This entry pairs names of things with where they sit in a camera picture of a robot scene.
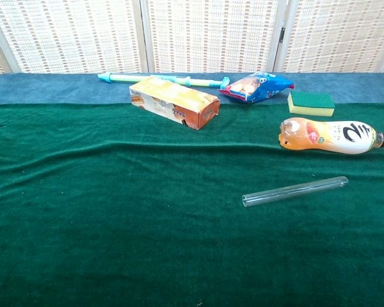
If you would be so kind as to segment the woven folding screen panel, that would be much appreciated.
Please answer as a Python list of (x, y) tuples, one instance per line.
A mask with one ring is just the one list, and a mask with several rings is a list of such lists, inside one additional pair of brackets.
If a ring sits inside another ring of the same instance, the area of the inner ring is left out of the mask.
[(134, 0), (0, 0), (0, 71), (146, 72)]
[(145, 70), (272, 72), (288, 0), (134, 0)]
[(276, 72), (384, 72), (384, 0), (285, 0)]

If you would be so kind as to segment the orange cardboard carton box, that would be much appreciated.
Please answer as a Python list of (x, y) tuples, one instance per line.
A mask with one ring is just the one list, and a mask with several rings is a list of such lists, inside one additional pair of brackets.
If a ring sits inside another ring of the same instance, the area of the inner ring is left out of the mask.
[(217, 116), (220, 108), (214, 95), (152, 76), (129, 86), (129, 93), (132, 105), (195, 130)]

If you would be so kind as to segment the orange drink plastic bottle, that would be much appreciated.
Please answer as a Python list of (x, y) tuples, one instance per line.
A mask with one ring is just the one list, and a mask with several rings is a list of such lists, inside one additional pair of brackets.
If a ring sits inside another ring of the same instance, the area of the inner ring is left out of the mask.
[(359, 121), (288, 118), (280, 124), (278, 140), (289, 150), (326, 150), (350, 155), (384, 148), (384, 132)]

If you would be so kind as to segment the teal green toy water pump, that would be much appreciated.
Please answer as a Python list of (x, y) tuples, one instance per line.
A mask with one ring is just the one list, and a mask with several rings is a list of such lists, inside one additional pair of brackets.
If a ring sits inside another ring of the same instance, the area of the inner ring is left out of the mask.
[[(212, 87), (212, 88), (226, 88), (230, 84), (230, 79), (224, 77), (222, 80), (212, 80), (212, 79), (194, 79), (190, 76), (186, 77), (177, 77), (175, 75), (149, 75), (150, 77), (157, 77), (166, 81), (171, 81), (183, 86), (203, 86), (203, 87)], [(111, 72), (104, 72), (97, 74), (97, 77), (107, 83), (137, 83), (149, 77), (148, 75), (127, 75), (127, 74), (113, 74)]]

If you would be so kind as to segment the blue snack bag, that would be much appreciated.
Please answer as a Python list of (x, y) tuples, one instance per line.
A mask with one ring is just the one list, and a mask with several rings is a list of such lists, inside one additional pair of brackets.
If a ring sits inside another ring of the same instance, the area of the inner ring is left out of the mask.
[(253, 104), (269, 99), (286, 88), (294, 89), (294, 82), (284, 77), (256, 72), (219, 89), (219, 92), (240, 102)]

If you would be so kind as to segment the blue velvet cloth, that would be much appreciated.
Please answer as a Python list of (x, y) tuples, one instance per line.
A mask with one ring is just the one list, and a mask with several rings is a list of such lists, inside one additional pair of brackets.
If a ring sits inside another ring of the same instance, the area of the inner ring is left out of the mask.
[[(289, 72), (297, 91), (328, 93), (335, 104), (384, 104), (384, 73)], [(129, 84), (106, 83), (96, 74), (0, 74), (3, 104), (124, 104)]]

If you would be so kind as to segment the transparent glass test tube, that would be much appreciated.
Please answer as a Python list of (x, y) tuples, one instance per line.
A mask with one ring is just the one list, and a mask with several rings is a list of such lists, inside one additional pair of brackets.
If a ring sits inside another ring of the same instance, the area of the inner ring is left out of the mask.
[(349, 180), (347, 177), (333, 177), (324, 180), (317, 180), (303, 184), (290, 185), (270, 189), (257, 193), (242, 195), (242, 203), (245, 207), (252, 207), (254, 205), (265, 204), (274, 201), (285, 200), (288, 198), (303, 196), (321, 191), (328, 191), (345, 187), (348, 185)]

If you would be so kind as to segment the green yellow scouring sponge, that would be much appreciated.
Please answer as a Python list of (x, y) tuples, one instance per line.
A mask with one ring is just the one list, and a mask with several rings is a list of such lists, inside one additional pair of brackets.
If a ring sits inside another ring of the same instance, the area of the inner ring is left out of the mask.
[(293, 114), (332, 116), (335, 104), (327, 93), (292, 91), (287, 97), (289, 112)]

